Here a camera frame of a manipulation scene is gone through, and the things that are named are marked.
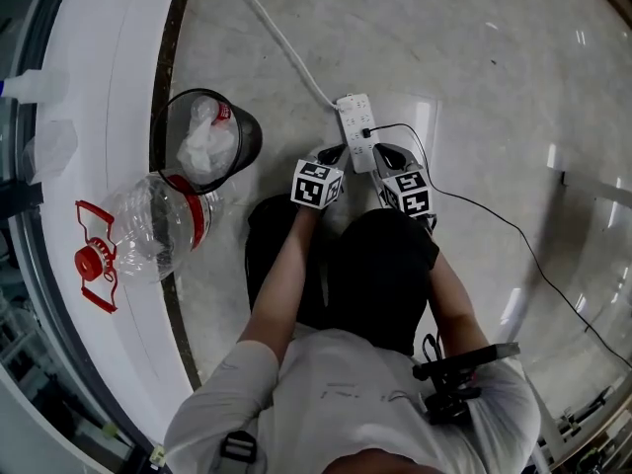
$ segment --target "black strap buckle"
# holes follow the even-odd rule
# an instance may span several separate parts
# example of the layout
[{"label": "black strap buckle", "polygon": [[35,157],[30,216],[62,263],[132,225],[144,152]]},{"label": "black strap buckle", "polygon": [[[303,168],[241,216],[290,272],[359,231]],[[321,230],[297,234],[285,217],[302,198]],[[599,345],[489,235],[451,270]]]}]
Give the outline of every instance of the black strap buckle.
[{"label": "black strap buckle", "polygon": [[246,431],[231,432],[221,442],[219,456],[253,464],[257,460],[257,442]]}]

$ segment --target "black shorts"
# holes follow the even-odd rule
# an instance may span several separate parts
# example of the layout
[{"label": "black shorts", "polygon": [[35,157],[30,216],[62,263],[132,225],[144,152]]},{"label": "black shorts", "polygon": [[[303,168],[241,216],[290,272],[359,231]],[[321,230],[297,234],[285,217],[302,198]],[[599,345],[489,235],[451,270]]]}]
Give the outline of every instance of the black shorts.
[{"label": "black shorts", "polygon": [[[246,278],[251,309],[297,209],[289,196],[272,197],[248,218]],[[319,330],[346,330],[378,348],[412,355],[438,253],[423,223],[386,208],[367,212],[328,244],[316,233],[297,321]],[[327,306],[320,272],[324,266]]]}]

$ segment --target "power cord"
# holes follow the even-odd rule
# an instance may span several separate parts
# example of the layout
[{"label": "power cord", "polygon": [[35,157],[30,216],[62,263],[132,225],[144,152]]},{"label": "power cord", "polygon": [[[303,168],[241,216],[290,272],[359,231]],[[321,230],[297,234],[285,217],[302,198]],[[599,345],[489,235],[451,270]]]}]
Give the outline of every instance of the power cord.
[{"label": "power cord", "polygon": [[266,24],[275,33],[276,38],[280,41],[281,45],[284,45],[286,50],[289,52],[290,56],[294,58],[294,61],[296,62],[296,65],[298,66],[299,72],[303,75],[303,77],[307,81],[307,83],[312,86],[314,91],[321,97],[321,99],[323,100],[323,102],[325,103],[326,106],[329,106],[334,111],[338,111],[339,107],[336,104],[334,104],[331,100],[329,100],[329,98],[327,98],[327,95],[325,95],[323,90],[320,89],[320,86],[318,86],[318,83],[314,79],[314,76],[307,69],[307,66],[305,65],[305,62],[301,59],[301,57],[298,55],[298,53],[294,50],[294,48],[292,47],[292,44],[289,43],[289,40],[287,39],[287,37],[283,34],[283,32],[275,24],[275,22],[270,17],[270,14],[268,14],[268,11],[265,9],[265,7],[261,4],[261,2],[259,0],[250,0],[250,1],[253,3],[255,8],[259,11],[261,17],[266,22]]},{"label": "power cord", "polygon": [[405,126],[407,127],[409,130],[411,130],[413,132],[413,134],[415,135],[416,141],[415,143],[417,144],[417,146],[419,147],[420,151],[422,152],[422,156],[424,157],[424,163],[426,165],[426,172],[428,174],[428,180],[431,183],[431,186],[433,187],[434,190],[436,190],[437,192],[439,192],[440,194],[446,195],[448,197],[454,197],[454,198],[459,198],[461,200],[465,200],[466,202],[469,202],[473,205],[476,205],[477,207],[480,207],[484,210],[487,210],[490,214],[492,214],[493,216],[496,216],[498,219],[500,219],[501,221],[503,221],[504,223],[506,223],[507,225],[515,228],[517,230],[517,232],[522,236],[522,239],[524,240],[524,243],[526,244],[526,247],[529,249],[531,256],[533,257],[533,261],[535,262],[535,265],[537,266],[538,271],[540,272],[540,275],[542,276],[542,278],[544,279],[544,281],[551,286],[555,291],[558,292],[558,294],[562,297],[562,299],[568,304],[568,306],[571,308],[571,310],[575,313],[575,315],[580,318],[580,320],[582,320],[582,322],[586,325],[587,330],[591,330],[596,337],[599,339],[599,341],[603,344],[603,346],[609,351],[611,352],[613,355],[615,355],[617,358],[619,358],[621,361],[623,361],[623,363],[625,363],[630,369],[632,369],[632,364],[625,359],[623,356],[621,356],[619,353],[617,353],[615,350],[613,350],[608,343],[603,339],[603,337],[597,332],[597,330],[594,329],[593,325],[591,325],[591,323],[589,323],[584,316],[582,316],[577,309],[575,309],[575,307],[573,307],[573,304],[569,301],[568,298],[566,298],[566,295],[564,295],[564,293],[562,293],[562,291],[560,290],[560,288],[558,288],[555,284],[553,284],[550,279],[546,276],[546,274],[544,273],[544,271],[542,270],[542,267],[540,266],[540,263],[538,262],[537,258],[535,257],[535,253],[533,251],[533,249],[531,248],[531,245],[529,244],[528,239],[526,238],[526,235],[524,235],[524,232],[521,230],[521,228],[513,223],[511,223],[510,221],[507,221],[506,219],[504,219],[502,216],[500,216],[499,214],[495,213],[492,209],[490,209],[489,207],[486,207],[485,205],[474,201],[468,197],[462,197],[461,195],[456,195],[456,194],[451,194],[449,192],[445,192],[443,190],[440,190],[439,188],[437,188],[435,186],[435,183],[433,183],[433,178],[431,177],[431,168],[429,166],[428,163],[428,157],[426,156],[426,150],[424,149],[424,144],[422,144],[422,139],[417,135],[417,133],[415,132],[415,129],[412,128],[409,124],[405,124],[403,122],[397,122],[394,124],[386,124],[384,126],[377,126],[376,128],[372,128],[369,130],[369,133],[374,132],[376,130],[382,130],[382,129],[387,129],[387,128],[394,128],[395,126]]}]

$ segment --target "red label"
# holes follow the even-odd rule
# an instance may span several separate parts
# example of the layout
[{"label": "red label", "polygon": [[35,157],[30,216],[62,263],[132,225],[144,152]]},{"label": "red label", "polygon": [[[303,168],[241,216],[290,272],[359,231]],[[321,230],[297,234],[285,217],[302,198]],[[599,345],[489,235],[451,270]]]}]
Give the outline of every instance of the red label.
[{"label": "red label", "polygon": [[219,105],[219,113],[217,113],[217,118],[212,124],[218,124],[220,122],[226,121],[230,119],[230,108],[224,104],[223,102],[218,102]]},{"label": "red label", "polygon": [[[174,185],[176,185],[181,190],[187,190],[191,187],[189,181],[187,181],[182,176],[174,175],[169,177],[169,181],[171,181]],[[189,204],[189,209],[191,210],[191,215],[194,218],[194,244],[191,249],[195,249],[198,244],[201,242],[205,230],[205,220],[204,220],[204,211],[201,206],[201,200],[197,195],[186,195],[183,194],[187,199],[187,203]]]}]

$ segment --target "white cable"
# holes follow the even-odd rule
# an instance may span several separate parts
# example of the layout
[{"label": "white cable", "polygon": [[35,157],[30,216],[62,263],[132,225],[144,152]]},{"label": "white cable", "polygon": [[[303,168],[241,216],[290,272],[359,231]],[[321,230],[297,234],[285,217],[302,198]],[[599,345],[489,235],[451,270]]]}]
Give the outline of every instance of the white cable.
[{"label": "white cable", "polygon": [[296,61],[296,63],[300,67],[300,71],[302,72],[303,76],[308,81],[308,83],[311,84],[312,88],[314,88],[316,93],[318,93],[318,95],[320,95],[320,97],[323,99],[325,104],[327,104],[329,107],[331,107],[332,109],[337,111],[339,109],[338,106],[336,104],[334,104],[332,101],[330,101],[327,98],[327,95],[325,95],[323,93],[323,90],[320,89],[320,86],[318,86],[318,84],[316,83],[316,80],[314,79],[314,76],[312,76],[312,74],[309,72],[309,70],[307,70],[307,67],[305,66],[305,63],[303,62],[301,57],[298,55],[298,53],[294,50],[294,48],[292,47],[292,44],[289,43],[289,40],[285,37],[283,32],[278,28],[278,26],[275,24],[273,19],[270,17],[270,14],[268,14],[268,11],[266,11],[266,9],[259,2],[259,0],[251,0],[251,1],[252,1],[253,4],[255,4],[255,7],[257,7],[257,9],[259,9],[259,12],[261,13],[262,17],[264,18],[266,23],[268,23],[270,28],[276,33],[276,36],[281,41],[281,43],[283,45],[285,45],[285,47],[287,47],[287,50],[290,52],[291,56],[293,56],[294,60]]}]

